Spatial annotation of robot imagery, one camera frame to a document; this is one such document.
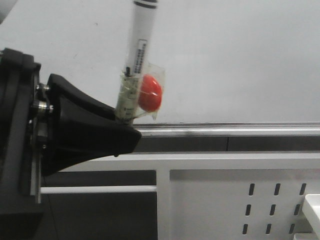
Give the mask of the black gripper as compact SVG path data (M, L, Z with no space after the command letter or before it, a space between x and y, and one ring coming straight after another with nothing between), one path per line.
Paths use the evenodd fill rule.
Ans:
M0 52L0 237L31 240L45 213L43 176L89 160L129 154L142 134L115 110L51 74L34 57Z

